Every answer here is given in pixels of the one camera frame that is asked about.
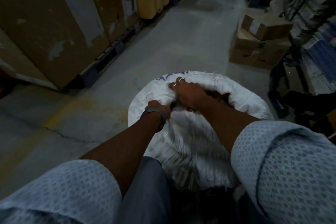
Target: leg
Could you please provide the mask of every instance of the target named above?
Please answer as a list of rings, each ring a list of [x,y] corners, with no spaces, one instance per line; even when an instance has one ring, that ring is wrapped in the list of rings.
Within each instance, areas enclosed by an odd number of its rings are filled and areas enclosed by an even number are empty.
[[[170,223],[168,178],[160,163],[143,157],[113,224]]]

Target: patterned shirt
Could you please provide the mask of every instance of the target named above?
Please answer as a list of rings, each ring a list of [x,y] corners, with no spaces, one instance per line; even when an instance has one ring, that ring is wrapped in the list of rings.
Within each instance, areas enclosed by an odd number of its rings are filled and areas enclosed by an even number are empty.
[[[236,139],[231,163],[257,209],[274,223],[336,222],[336,147],[286,121],[256,121]],[[61,164],[0,202],[0,223],[112,223],[114,176],[94,160]]]

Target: white plastic bag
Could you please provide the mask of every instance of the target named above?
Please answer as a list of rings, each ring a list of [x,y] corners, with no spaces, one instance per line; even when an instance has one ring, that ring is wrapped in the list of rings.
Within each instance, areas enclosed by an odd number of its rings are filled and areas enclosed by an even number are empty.
[[[214,73],[183,72],[168,74],[149,82],[133,99],[128,109],[128,126],[140,119],[151,100],[169,105],[176,94],[168,85],[179,76],[207,90],[229,92],[235,109],[262,120],[273,116],[259,96],[228,77]],[[173,111],[161,132],[156,133],[144,154],[156,158],[178,189],[198,191],[212,187],[233,188],[239,181],[230,154],[220,143],[208,121],[198,112]]]

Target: concrete floor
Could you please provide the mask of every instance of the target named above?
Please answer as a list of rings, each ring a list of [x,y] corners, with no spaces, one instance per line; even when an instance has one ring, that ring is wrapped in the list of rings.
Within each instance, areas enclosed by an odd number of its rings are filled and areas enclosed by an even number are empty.
[[[220,73],[269,103],[268,71],[228,63],[244,7],[244,0],[181,0],[75,96],[17,86],[0,101],[0,198],[124,130],[133,97],[163,74]]]

